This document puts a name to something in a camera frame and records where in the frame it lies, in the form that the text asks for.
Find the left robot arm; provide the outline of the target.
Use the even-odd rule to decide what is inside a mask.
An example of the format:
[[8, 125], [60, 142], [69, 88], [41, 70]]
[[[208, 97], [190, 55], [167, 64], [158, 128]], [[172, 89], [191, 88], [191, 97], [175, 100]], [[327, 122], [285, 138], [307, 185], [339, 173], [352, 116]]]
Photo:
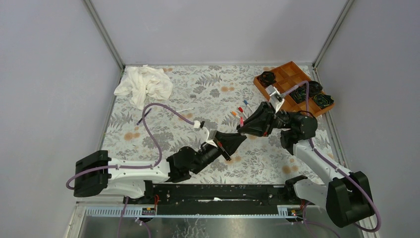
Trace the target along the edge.
[[143, 204], [152, 201], [153, 184], [177, 183], [198, 174], [222, 156], [229, 161], [247, 139], [240, 133], [205, 131], [207, 139], [199, 150], [184, 146], [166, 159], [154, 161], [127, 161], [112, 159], [107, 150], [96, 151], [75, 164], [75, 175], [66, 187], [74, 197], [92, 197], [99, 194], [123, 195]]

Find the white pen blue tip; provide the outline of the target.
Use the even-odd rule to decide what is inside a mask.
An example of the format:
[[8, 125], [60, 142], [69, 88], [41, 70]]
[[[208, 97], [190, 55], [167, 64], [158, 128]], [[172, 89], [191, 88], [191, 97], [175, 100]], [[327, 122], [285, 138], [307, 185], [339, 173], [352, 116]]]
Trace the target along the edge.
[[248, 103], [248, 101], [247, 101], [247, 100], [244, 100], [243, 102], [244, 102], [244, 104], [246, 105], [246, 107], [250, 110], [250, 112], [253, 112], [253, 109], [252, 109], [252, 107], [250, 106], [250, 104]]

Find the white pen red tip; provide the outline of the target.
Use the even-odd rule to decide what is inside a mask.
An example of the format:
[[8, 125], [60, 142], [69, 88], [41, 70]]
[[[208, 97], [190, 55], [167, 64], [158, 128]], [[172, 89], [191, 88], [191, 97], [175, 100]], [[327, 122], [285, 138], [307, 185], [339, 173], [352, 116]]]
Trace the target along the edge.
[[238, 110], [239, 110], [239, 112], [242, 114], [243, 118], [244, 118], [244, 119], [246, 119], [246, 118], [247, 118], [247, 116], [246, 116], [246, 114], [245, 114], [244, 110], [243, 110], [241, 107], [239, 107], [239, 108], [238, 108]]
[[234, 116], [234, 117], [236, 117], [237, 119], [241, 119], [241, 117], [235, 112], [235, 111], [232, 111], [231, 112], [231, 114]]

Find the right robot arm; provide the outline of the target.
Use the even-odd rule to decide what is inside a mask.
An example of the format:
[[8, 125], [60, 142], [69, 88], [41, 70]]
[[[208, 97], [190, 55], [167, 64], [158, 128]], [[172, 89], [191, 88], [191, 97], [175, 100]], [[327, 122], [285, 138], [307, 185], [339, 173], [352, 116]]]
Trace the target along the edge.
[[280, 142], [287, 150], [303, 161], [317, 174], [323, 184], [308, 178], [295, 182], [284, 190], [284, 198], [290, 204], [306, 200], [324, 209], [338, 227], [354, 224], [375, 215], [377, 226], [381, 224], [367, 176], [352, 172], [315, 148], [312, 138], [317, 130], [317, 119], [310, 112], [276, 111], [268, 102], [262, 102], [242, 125], [239, 133], [267, 137], [273, 129], [281, 130]]

